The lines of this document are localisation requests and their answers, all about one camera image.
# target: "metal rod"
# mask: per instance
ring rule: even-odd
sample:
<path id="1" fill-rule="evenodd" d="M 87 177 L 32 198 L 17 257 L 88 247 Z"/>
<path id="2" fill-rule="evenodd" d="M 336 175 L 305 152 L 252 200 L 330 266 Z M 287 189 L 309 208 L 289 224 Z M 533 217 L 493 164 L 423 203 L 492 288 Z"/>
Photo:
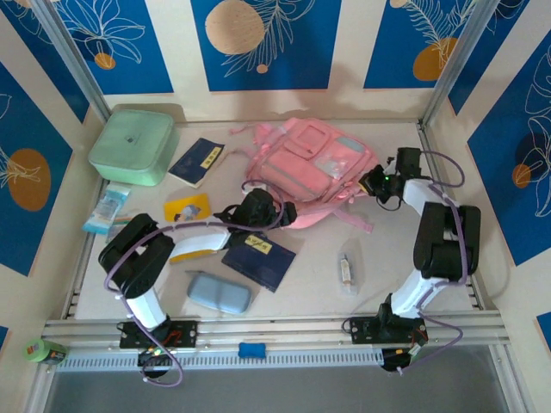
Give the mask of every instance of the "metal rod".
<path id="1" fill-rule="evenodd" d="M 427 108 L 424 110 L 423 116 L 421 116 L 421 119 L 419 120 L 422 126 L 430 124 L 443 102 L 448 97 L 455 81 L 461 74 L 461 71 L 467 63 L 471 52 L 476 46 L 476 43 L 479 41 L 482 33 L 484 33 L 486 25 L 490 21 L 490 18 L 500 2 L 500 0 L 471 1 L 476 1 L 477 4 L 474 7 L 473 14 L 471 14 L 471 17 L 468 19 L 461 36 L 459 36 L 459 40 L 457 41 L 454 51 L 451 53 L 451 56 L 442 71 L 442 75 L 436 81 L 434 92 L 430 97 Z"/>
<path id="2" fill-rule="evenodd" d="M 71 34 L 58 15 L 54 4 L 50 0 L 31 0 L 33 12 L 52 41 L 53 46 L 63 59 L 67 69 L 71 72 L 80 89 L 83 91 L 91 107 L 103 122 L 111 116 L 111 110 L 103 99 L 103 93 L 92 76 L 90 69 Z"/>

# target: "blue notebook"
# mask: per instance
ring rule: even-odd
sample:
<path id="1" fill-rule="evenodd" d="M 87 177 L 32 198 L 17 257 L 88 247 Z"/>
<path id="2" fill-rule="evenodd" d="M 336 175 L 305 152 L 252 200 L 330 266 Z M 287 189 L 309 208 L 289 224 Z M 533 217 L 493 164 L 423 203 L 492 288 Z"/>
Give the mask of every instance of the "blue notebook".
<path id="1" fill-rule="evenodd" d="M 540 324 L 545 341 L 548 342 L 549 350 L 551 350 L 551 312 L 537 316 L 537 322 Z"/>
<path id="2" fill-rule="evenodd" d="M 264 235 L 251 234 L 244 243 L 232 246 L 222 263 L 275 293 L 295 256 Z"/>
<path id="3" fill-rule="evenodd" d="M 199 138 L 169 169 L 169 173 L 182 179 L 189 186 L 199 188 L 207 173 L 214 170 L 222 159 L 224 146 Z"/>

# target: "pink backpack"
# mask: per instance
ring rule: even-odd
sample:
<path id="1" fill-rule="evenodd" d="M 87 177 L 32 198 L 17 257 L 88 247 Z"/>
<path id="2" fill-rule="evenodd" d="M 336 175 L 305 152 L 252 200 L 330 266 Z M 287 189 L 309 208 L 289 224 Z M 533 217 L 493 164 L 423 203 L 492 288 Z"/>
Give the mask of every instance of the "pink backpack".
<path id="1" fill-rule="evenodd" d="M 262 179 L 296 205 L 298 218 L 286 228 L 306 228 L 333 213 L 371 232 L 363 219 L 339 209 L 363 194 L 358 180 L 379 163 L 364 143 L 317 119 L 291 118 L 279 127 L 256 125 L 256 149 L 246 179 Z"/>

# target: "blue packet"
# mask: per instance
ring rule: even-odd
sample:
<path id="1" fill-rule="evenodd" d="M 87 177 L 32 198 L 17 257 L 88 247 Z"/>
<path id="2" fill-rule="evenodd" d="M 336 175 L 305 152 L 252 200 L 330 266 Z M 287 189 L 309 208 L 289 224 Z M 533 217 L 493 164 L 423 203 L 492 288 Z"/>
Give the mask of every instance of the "blue packet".
<path id="1" fill-rule="evenodd" d="M 94 234 L 107 235 L 130 194 L 130 187 L 119 183 L 110 183 L 98 201 L 94 211 L 83 225 L 83 230 Z"/>

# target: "mint green container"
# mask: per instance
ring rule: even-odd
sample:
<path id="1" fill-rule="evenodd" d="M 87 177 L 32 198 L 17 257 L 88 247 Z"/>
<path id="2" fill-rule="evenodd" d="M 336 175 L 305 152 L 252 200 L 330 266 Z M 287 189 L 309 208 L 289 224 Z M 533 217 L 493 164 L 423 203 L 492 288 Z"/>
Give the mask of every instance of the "mint green container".
<path id="1" fill-rule="evenodd" d="M 105 179 L 152 187 L 163 180 L 178 138 L 167 114 L 121 110 L 109 118 L 88 160 Z"/>

